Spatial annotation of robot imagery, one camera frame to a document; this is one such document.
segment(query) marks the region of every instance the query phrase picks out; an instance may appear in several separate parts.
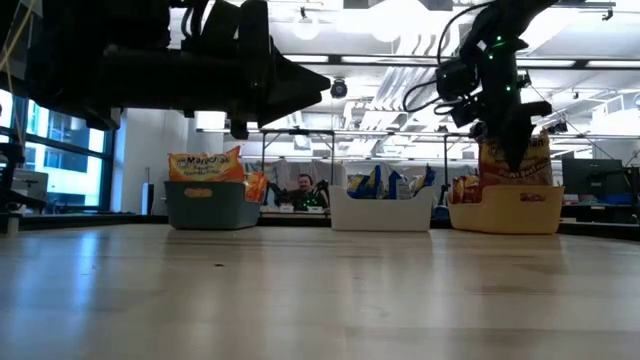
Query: yellow plastic bin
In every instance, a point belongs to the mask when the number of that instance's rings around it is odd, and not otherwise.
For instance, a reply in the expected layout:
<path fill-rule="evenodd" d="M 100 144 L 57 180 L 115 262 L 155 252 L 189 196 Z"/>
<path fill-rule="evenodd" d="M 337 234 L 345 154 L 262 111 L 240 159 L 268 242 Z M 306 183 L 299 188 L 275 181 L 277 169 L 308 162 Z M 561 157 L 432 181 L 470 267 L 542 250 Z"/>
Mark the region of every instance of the yellow plastic bin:
<path fill-rule="evenodd" d="M 539 201 L 530 201 L 538 195 Z M 451 204 L 454 229 L 490 234 L 555 234 L 560 226 L 564 187 L 487 186 L 479 204 Z"/>

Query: gray plastic bin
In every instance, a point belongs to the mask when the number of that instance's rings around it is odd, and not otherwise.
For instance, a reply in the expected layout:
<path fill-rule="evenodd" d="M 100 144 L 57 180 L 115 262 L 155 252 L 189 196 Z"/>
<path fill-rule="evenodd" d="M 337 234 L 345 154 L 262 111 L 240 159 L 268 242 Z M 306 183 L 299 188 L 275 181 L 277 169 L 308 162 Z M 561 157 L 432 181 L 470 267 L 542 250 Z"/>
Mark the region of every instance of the gray plastic bin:
<path fill-rule="evenodd" d="M 237 230 L 255 226 L 260 203 L 245 200 L 243 183 L 165 181 L 169 224 L 184 230 Z"/>

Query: white plastic bin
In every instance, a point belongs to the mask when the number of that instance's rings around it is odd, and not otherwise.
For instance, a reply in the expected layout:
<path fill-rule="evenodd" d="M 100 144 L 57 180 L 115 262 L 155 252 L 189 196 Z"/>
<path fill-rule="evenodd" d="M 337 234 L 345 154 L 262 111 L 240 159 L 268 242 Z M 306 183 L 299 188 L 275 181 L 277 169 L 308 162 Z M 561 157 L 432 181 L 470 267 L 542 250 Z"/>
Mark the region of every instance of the white plastic bin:
<path fill-rule="evenodd" d="M 338 231 L 414 231 L 431 228 L 435 187 L 426 187 L 411 200 L 357 200 L 347 190 L 329 187 L 331 228 Z"/>
<path fill-rule="evenodd" d="M 526 201 L 528 194 L 542 201 Z M 451 204 L 449 214 L 456 230 L 489 234 L 548 235 L 560 225 L 564 187 L 554 186 L 487 186 L 478 204 Z"/>

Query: man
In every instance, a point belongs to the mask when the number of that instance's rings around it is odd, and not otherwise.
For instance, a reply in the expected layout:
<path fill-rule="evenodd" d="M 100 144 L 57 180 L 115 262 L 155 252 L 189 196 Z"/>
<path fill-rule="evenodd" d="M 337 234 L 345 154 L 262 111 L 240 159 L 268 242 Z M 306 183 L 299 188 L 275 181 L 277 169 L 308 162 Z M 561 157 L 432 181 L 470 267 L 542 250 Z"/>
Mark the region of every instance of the man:
<path fill-rule="evenodd" d="M 327 208 L 322 195 L 314 194 L 313 179 L 308 174 L 298 176 L 298 190 L 290 193 L 291 203 L 296 211 L 307 211 L 310 206 Z"/>

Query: ceiling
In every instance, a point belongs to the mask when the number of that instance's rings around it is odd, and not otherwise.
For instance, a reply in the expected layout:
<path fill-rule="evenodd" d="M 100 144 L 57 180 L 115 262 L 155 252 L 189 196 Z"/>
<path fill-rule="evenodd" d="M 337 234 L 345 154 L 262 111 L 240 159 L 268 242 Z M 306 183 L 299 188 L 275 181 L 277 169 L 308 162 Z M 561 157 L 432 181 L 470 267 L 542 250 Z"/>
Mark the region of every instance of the ceiling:
<path fill-rule="evenodd" d="M 307 15 L 314 21 L 307 23 L 307 20 L 300 20 L 299 8 L 304 3 L 284 0 L 278 1 L 277 5 L 272 4 L 276 3 L 270 4 L 270 31 L 283 54 L 435 55 L 439 33 L 452 15 L 428 11 L 418 0 L 385 0 L 368 10 L 343 10 L 342 1 L 325 2 L 326 6 L 308 2 L 307 4 L 313 5 L 308 6 Z M 521 56 L 640 60 L 640 36 L 637 35 L 640 34 L 640 2 L 619 0 L 616 4 L 614 16 L 609 21 L 602 21 L 606 9 L 545 11 L 523 35 L 530 48 L 522 52 Z M 180 18 L 180 13 L 174 14 L 174 43 L 179 43 L 180 40 L 179 31 L 175 31 Z M 452 28 L 450 41 L 445 42 L 445 55 L 453 54 L 459 39 L 464 36 L 464 24 L 470 24 L 472 20 L 472 16 L 462 17 L 461 26 Z M 387 126 L 397 122 L 401 112 L 387 114 L 367 111 L 367 104 L 375 104 L 383 110 L 397 110 L 410 86 L 433 76 L 433 69 L 367 64 L 306 67 L 332 79 L 343 78 L 349 88 L 345 99 L 332 99 L 326 93 L 323 94 L 321 103 L 303 110 L 303 114 L 329 115 L 324 117 L 323 121 L 326 123 L 318 123 L 317 119 L 322 117 L 317 117 L 314 128 L 322 125 L 330 128 L 338 124 L 342 129 L 355 130 L 354 124 L 358 124 L 360 130 L 385 130 Z M 630 96 L 640 92 L 640 71 L 531 70 L 530 75 L 535 89 L 523 90 L 523 100 L 539 101 L 544 97 L 556 110 L 563 112 L 565 119 L 575 122 L 581 132 L 590 131 L 594 109 L 611 99 L 625 97 L 628 100 Z M 415 101 L 426 101 L 433 96 L 434 91 L 433 88 L 425 89 Z M 336 122 L 336 117 L 340 117 L 341 121 Z M 554 118 L 535 120 L 539 124 L 546 124 Z M 290 125 L 291 119 L 283 119 L 279 124 Z M 310 127 L 304 122 L 298 124 Z M 428 108 L 408 119 L 405 117 L 402 128 L 396 130 L 434 131 L 441 124 L 447 125 L 449 130 L 455 130 L 455 126 L 447 118 L 433 115 L 432 109 Z M 364 155 L 384 151 L 385 146 L 395 149 L 397 143 L 405 149 L 422 146 L 418 139 L 408 139 L 408 144 L 405 144 L 406 140 L 346 139 L 341 141 L 341 151 L 349 153 L 356 143 Z M 585 145 L 589 143 L 575 144 L 576 149 L 584 149 Z"/>

